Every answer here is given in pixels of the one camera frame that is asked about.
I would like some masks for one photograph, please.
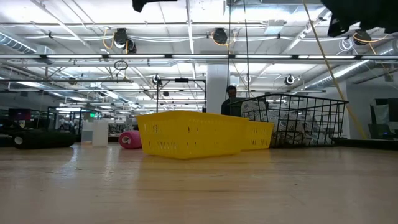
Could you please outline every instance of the person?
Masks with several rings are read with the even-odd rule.
[[[224,103],[221,105],[221,114],[222,115],[231,115],[231,108],[229,106],[229,103],[231,102],[231,98],[236,97],[236,87],[230,85],[227,87],[226,92],[229,96],[229,98],[224,101]]]

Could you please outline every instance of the red object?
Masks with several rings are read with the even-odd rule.
[[[125,131],[119,136],[119,144],[125,149],[140,149],[139,131]]]

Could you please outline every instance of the plastic basket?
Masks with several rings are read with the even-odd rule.
[[[243,150],[268,149],[274,123],[249,121]]]
[[[176,159],[237,154],[246,118],[192,111],[137,116],[146,154]]]

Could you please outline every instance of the wire basket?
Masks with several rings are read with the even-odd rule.
[[[236,101],[231,110],[251,121],[274,123],[271,147],[332,146],[340,138],[347,101],[269,94]]]

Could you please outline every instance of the white column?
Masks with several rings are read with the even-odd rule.
[[[221,105],[225,101],[226,87],[229,85],[227,65],[207,66],[207,113],[221,114]]]

